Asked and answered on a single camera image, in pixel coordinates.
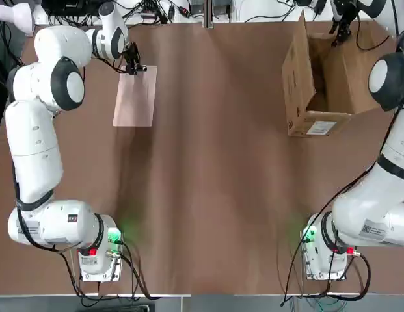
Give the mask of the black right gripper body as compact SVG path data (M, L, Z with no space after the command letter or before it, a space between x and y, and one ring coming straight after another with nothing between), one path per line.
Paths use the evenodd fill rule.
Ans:
M333 22L350 23L352 12L352 1L348 0L331 0L330 5L333 13Z

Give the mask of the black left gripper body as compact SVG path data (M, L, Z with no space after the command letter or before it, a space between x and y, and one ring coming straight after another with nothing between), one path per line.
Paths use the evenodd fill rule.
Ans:
M127 64L139 64L140 54L136 42L130 42L123 51L123 57Z

